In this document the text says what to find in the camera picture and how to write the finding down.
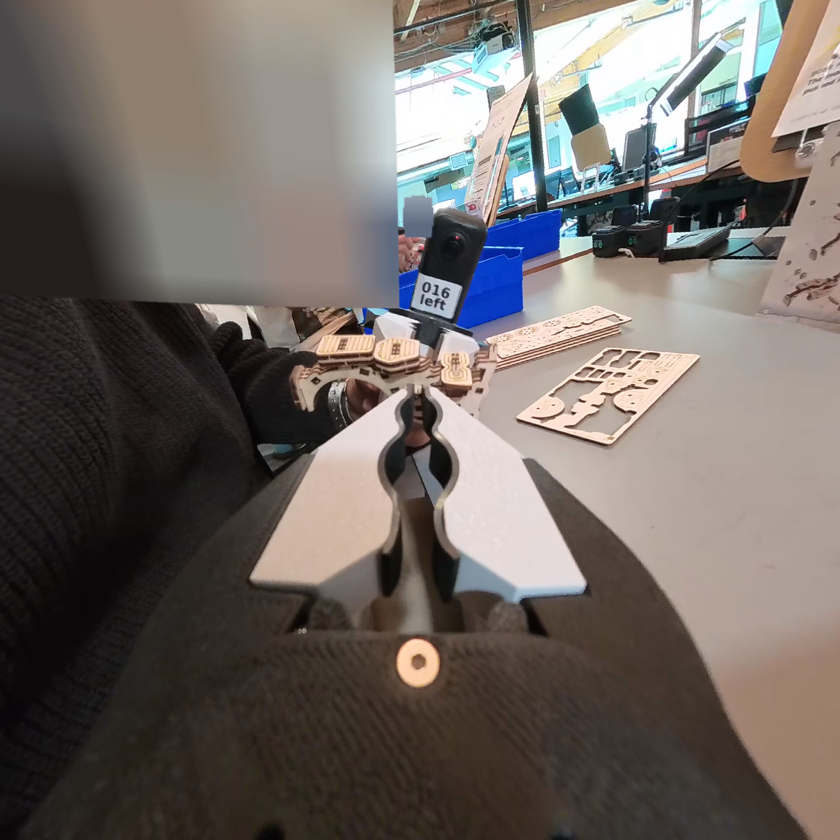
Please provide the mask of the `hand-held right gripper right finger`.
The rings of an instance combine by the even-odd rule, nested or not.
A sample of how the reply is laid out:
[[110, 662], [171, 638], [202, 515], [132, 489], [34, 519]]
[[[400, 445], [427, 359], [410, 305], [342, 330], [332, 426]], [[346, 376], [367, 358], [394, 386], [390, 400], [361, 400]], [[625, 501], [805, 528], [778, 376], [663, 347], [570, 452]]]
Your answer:
[[586, 580], [519, 452], [442, 391], [425, 392], [434, 501], [433, 575], [447, 602], [468, 592], [518, 604], [579, 595]]

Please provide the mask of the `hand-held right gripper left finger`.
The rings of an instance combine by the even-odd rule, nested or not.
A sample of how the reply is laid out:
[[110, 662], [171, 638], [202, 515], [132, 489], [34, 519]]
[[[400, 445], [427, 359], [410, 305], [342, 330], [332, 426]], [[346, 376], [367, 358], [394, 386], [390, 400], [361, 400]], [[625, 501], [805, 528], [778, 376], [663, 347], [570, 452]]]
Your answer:
[[356, 614], [394, 592], [403, 540], [394, 482], [413, 426], [412, 387], [318, 448], [250, 574], [256, 587], [339, 602]]

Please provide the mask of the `wooden puzzle model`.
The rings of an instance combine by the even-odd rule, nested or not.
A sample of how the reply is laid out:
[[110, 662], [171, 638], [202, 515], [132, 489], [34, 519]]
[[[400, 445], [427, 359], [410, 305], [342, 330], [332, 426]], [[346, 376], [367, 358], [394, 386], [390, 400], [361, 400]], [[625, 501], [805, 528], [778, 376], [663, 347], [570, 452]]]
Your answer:
[[313, 412], [320, 391], [347, 379], [366, 382], [390, 396], [403, 388], [435, 387], [476, 416], [497, 366], [497, 349], [479, 343], [473, 351], [425, 354], [416, 339], [377, 339], [372, 334], [328, 335], [314, 351], [316, 363], [296, 367], [291, 387], [296, 405]]

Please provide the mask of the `person's left forearm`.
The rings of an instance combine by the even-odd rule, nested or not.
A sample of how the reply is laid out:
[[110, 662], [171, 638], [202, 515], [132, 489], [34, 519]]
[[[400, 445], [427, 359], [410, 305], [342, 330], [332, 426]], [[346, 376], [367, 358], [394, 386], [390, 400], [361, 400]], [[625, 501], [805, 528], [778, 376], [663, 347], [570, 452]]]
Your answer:
[[326, 397], [312, 412], [296, 404], [291, 374], [315, 364], [309, 352], [271, 348], [246, 339], [235, 322], [202, 330], [238, 399], [255, 445], [320, 445], [339, 429]]

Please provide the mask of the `grey desk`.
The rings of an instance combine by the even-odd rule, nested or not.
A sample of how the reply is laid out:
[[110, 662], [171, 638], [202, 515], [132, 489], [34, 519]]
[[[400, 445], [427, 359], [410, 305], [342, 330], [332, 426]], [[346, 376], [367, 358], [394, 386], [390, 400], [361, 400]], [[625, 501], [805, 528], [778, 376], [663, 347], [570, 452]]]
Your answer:
[[516, 411], [571, 370], [505, 373], [490, 425], [629, 543], [686, 621], [747, 749], [812, 838], [838, 838], [838, 337], [755, 318], [773, 263], [597, 259], [587, 238], [525, 264], [491, 333], [598, 303], [641, 347], [700, 361], [610, 449]]

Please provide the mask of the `small blue plastic bin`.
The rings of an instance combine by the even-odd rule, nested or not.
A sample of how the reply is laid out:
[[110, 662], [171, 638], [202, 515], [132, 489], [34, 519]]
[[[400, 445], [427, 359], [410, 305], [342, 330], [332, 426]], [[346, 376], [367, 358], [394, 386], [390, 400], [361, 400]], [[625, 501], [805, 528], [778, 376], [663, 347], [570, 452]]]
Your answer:
[[563, 209], [497, 222], [487, 230], [486, 247], [521, 248], [523, 259], [552, 253], [560, 247]]

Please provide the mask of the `stack of wooden puzzle sheets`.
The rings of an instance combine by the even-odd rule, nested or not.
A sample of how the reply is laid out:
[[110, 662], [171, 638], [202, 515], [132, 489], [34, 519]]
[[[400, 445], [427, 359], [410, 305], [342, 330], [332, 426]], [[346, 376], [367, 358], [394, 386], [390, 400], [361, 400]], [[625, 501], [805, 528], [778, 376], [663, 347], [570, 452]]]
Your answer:
[[497, 349], [497, 369], [519, 364], [609, 338], [633, 319], [600, 306], [590, 306], [525, 327], [488, 337]]

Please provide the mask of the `punched-out wooden puzzle sheet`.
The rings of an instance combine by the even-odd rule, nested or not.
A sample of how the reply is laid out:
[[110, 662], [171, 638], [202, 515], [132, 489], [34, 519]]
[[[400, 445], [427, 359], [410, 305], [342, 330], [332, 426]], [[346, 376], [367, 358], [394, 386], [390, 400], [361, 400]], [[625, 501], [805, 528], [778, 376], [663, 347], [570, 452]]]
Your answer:
[[612, 446], [699, 360], [695, 353], [607, 348], [522, 410], [517, 421]]

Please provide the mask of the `black pillar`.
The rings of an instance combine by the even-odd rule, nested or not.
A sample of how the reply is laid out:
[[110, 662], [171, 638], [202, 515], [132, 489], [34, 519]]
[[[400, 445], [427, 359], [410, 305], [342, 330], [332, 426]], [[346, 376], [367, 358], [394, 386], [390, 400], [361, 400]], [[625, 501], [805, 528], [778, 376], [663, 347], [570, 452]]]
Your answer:
[[543, 127], [539, 111], [539, 85], [535, 61], [531, 3], [530, 1], [516, 1], [515, 4], [518, 16], [524, 75], [530, 79], [526, 95], [526, 106], [528, 111], [531, 163], [535, 185], [535, 207], [537, 213], [544, 213], [548, 210], [549, 199], [545, 184]]

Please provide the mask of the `black and cream chair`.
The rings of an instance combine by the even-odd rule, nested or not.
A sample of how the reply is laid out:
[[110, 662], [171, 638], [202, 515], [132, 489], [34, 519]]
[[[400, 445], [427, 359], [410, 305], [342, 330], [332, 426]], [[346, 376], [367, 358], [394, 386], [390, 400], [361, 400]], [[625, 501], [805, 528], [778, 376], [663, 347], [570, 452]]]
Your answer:
[[581, 192], [586, 192], [588, 172], [593, 171], [591, 188], [599, 183], [601, 167], [609, 165], [612, 149], [601, 123], [588, 83], [560, 101], [560, 112], [571, 134], [574, 162], [581, 175]]

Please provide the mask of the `computer monitor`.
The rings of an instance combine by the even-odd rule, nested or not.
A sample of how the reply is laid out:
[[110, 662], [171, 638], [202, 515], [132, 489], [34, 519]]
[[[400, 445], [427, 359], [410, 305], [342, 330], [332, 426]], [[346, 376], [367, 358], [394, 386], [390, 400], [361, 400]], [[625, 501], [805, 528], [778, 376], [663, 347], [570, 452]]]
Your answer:
[[[655, 173], [661, 167], [661, 154], [656, 143], [657, 124], [650, 125], [650, 171]], [[626, 133], [623, 152], [623, 172], [629, 173], [635, 179], [644, 177], [644, 166], [647, 160], [646, 149], [647, 126], [630, 130]]]

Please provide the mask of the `person's black sweater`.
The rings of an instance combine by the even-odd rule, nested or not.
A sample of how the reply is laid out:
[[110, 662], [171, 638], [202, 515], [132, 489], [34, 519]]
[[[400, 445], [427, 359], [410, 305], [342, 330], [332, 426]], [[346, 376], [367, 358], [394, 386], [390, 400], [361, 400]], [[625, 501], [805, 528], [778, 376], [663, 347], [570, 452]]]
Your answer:
[[1, 822], [15, 838], [162, 593], [268, 470], [193, 304], [2, 296], [1, 322]]

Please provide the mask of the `flat black device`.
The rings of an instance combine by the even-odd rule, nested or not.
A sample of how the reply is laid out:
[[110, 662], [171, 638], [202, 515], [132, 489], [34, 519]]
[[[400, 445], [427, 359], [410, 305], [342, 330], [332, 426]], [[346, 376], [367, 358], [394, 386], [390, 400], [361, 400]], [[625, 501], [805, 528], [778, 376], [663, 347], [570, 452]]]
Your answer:
[[715, 249], [728, 243], [731, 230], [732, 225], [728, 224], [676, 234], [676, 238], [668, 239], [659, 250], [658, 262], [667, 263], [708, 257]]

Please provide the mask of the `white speckled display board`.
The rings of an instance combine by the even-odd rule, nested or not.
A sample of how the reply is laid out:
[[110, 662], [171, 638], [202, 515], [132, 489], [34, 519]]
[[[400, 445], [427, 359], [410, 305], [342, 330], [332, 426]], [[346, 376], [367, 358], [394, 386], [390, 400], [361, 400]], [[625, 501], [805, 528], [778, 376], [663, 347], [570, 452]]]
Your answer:
[[839, 333], [839, 122], [815, 153], [756, 316]]

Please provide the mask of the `wooden board with poster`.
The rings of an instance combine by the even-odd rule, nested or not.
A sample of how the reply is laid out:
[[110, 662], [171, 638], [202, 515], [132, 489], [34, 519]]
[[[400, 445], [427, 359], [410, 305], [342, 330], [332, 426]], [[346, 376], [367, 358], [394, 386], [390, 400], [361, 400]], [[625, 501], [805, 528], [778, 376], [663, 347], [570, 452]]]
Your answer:
[[798, 155], [802, 135], [838, 121], [838, 21], [838, 1], [793, 2], [741, 145], [755, 181], [807, 177], [816, 153]]

